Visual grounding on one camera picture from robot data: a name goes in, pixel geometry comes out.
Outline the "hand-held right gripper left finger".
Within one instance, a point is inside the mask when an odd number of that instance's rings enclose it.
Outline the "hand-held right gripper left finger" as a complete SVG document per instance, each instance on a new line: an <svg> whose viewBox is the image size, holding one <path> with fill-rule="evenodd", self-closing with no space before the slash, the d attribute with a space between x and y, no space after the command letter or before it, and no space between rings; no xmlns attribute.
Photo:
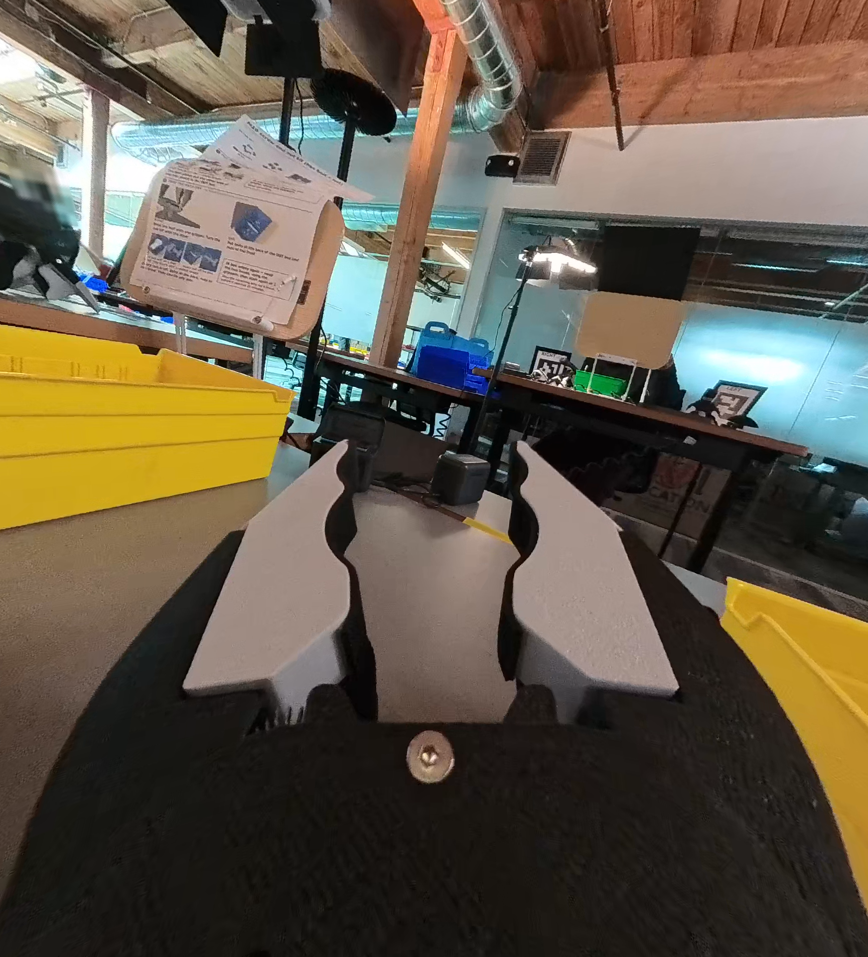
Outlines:
<svg viewBox="0 0 868 957"><path fill-rule="evenodd" d="M249 521L182 683L190 697L259 692L299 721L310 692L338 685L379 717L377 665L356 569L356 474L347 441Z"/></svg>

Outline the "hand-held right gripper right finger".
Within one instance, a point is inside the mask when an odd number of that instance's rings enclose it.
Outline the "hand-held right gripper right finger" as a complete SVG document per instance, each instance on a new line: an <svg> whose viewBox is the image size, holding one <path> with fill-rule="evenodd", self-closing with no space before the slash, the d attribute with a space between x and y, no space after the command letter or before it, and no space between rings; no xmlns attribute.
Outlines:
<svg viewBox="0 0 868 957"><path fill-rule="evenodd" d="M517 441L510 456L506 574L497 632L505 679L552 694L560 724L576 724L598 696L673 700L667 652L619 526Z"/></svg>

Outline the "black power station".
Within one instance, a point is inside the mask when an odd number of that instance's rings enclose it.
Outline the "black power station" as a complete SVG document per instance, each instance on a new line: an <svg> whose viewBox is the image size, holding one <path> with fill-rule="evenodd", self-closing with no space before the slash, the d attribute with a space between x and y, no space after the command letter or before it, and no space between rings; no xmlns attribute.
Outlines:
<svg viewBox="0 0 868 957"><path fill-rule="evenodd" d="M380 450L385 418L379 405L334 402L322 414L311 440L308 467L327 455L339 442L347 441L354 458L355 491L366 492L372 485L374 462Z"/></svg>

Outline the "small grey box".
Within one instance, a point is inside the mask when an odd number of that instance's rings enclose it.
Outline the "small grey box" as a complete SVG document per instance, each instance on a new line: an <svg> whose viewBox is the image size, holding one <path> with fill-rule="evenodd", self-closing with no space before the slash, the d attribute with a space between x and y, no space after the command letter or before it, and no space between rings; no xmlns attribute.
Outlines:
<svg viewBox="0 0 868 957"><path fill-rule="evenodd" d="M443 505L476 504L484 495L490 472L488 461L472 454L447 450L436 463L430 494Z"/></svg>

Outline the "long wooden table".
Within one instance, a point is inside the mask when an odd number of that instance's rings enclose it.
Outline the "long wooden table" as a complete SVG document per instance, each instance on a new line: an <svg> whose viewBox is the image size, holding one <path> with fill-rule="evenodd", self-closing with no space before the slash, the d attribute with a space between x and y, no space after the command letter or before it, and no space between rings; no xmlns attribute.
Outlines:
<svg viewBox="0 0 868 957"><path fill-rule="evenodd" d="M476 448L479 432L474 421L482 396L436 384L395 369L347 357L330 349L324 351L312 367L314 375L325 383L330 398L341 387L375 393L386 399L432 413L445 413L448 403L468 408L470 423L464 426L460 448ZM700 573L711 556L740 479L751 463L770 464L784 456L799 460L809 449L756 432L716 426L696 415L643 407L630 402L605 398L570 389L536 383L525 377L501 374L489 390L488 409L500 413L497 436L491 441L487 459L491 469L499 467L511 429L523 425L531 416L576 428L600 436L621 439L644 448L693 461L699 467L727 471L726 483L715 500L686 565Z"/></svg>

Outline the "green plastic bin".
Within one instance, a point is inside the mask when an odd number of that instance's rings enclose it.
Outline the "green plastic bin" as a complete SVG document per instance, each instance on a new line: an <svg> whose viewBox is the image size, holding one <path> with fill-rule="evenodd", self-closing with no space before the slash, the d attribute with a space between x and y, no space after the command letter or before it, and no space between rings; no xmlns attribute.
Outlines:
<svg viewBox="0 0 868 957"><path fill-rule="evenodd" d="M573 390L622 400L627 393L629 379L604 375L589 369L577 369L573 377Z"/></svg>

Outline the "yellow plastic bin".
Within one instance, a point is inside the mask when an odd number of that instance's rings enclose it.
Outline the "yellow plastic bin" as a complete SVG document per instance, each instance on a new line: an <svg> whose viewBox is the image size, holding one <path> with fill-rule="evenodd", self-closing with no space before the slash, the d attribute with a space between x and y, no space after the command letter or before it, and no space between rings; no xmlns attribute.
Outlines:
<svg viewBox="0 0 868 957"><path fill-rule="evenodd" d="M868 910L868 623L736 579L720 622L795 725Z"/></svg>
<svg viewBox="0 0 868 957"><path fill-rule="evenodd" d="M265 478L293 399L169 349L0 325L0 530Z"/></svg>

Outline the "printed tag gripper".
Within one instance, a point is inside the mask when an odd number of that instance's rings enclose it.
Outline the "printed tag gripper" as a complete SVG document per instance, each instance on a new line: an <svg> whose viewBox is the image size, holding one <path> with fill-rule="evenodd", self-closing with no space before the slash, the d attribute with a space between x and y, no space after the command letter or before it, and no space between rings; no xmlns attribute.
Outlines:
<svg viewBox="0 0 868 957"><path fill-rule="evenodd" d="M766 394L768 387L720 380L706 389L684 410L721 428L736 431L757 430L759 425L751 411Z"/></svg>

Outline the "blank wooden board stand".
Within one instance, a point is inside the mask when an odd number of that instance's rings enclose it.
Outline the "blank wooden board stand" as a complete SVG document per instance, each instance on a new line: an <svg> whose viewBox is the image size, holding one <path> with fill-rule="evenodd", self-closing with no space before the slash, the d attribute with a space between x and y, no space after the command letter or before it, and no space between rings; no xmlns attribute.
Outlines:
<svg viewBox="0 0 868 957"><path fill-rule="evenodd" d="M610 292L592 292L585 301L573 353L592 362L645 370L638 403L643 403L653 372L671 359L687 316L687 303Z"/></svg>

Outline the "blue plastic case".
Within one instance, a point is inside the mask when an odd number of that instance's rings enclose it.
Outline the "blue plastic case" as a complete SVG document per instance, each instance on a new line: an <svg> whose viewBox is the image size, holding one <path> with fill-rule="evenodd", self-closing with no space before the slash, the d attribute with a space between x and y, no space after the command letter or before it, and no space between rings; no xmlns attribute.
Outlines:
<svg viewBox="0 0 868 957"><path fill-rule="evenodd" d="M488 378L475 371L491 366L488 341L466 339L445 323L433 320L422 330L407 372L438 385L483 396Z"/></svg>

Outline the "studio light on stand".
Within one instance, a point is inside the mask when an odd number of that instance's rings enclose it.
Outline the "studio light on stand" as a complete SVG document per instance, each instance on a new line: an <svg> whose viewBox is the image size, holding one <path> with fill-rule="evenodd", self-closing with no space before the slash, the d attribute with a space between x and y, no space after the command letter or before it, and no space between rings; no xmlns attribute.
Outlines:
<svg viewBox="0 0 868 957"><path fill-rule="evenodd" d="M572 268L588 275L593 275L596 271L595 265L578 256L571 246L564 243L554 243L551 237L548 237L544 244L525 247L519 256L519 262L521 267L515 292L501 313L498 341L495 343L497 348L492 357L493 365L488 375L488 385L477 412L471 413L464 427L460 444L460 451L463 453L473 453L477 449L478 440L488 414L491 393L495 389L501 370L504 367L505 354L526 287L532 282L550 282L564 268Z"/></svg>

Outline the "instruction sheet board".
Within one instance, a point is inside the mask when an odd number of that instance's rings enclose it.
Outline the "instruction sheet board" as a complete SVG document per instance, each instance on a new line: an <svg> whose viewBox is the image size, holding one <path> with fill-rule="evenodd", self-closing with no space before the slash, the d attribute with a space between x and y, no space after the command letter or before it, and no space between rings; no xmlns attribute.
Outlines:
<svg viewBox="0 0 868 957"><path fill-rule="evenodd" d="M336 199L373 196L242 116L149 187L120 276L143 305L278 341L321 314L345 233Z"/></svg>

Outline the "black round fan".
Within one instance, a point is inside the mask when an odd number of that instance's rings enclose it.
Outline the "black round fan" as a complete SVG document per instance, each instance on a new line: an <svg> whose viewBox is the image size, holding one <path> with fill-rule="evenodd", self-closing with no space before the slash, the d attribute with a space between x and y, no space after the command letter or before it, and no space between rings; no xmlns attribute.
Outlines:
<svg viewBox="0 0 868 957"><path fill-rule="evenodd" d="M397 122L395 104L373 82L340 69L325 69L310 91L321 112L370 137L386 137Z"/></svg>

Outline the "black wall panel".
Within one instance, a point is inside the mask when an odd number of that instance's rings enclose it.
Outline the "black wall panel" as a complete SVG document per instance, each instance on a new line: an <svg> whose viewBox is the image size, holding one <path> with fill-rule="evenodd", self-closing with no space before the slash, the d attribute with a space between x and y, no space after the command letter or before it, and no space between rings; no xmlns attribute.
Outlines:
<svg viewBox="0 0 868 957"><path fill-rule="evenodd" d="M680 302L701 232L697 226L606 225L597 290Z"/></svg>

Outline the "silver ventilation duct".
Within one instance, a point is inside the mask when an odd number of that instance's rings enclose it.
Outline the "silver ventilation duct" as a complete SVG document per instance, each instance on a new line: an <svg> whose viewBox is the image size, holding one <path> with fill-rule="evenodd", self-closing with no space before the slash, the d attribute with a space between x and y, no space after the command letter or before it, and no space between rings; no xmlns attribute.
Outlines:
<svg viewBox="0 0 868 957"><path fill-rule="evenodd" d="M451 133L487 133L512 113L523 90L514 45L491 2L440 1L440 6L478 78L455 106Z"/></svg>

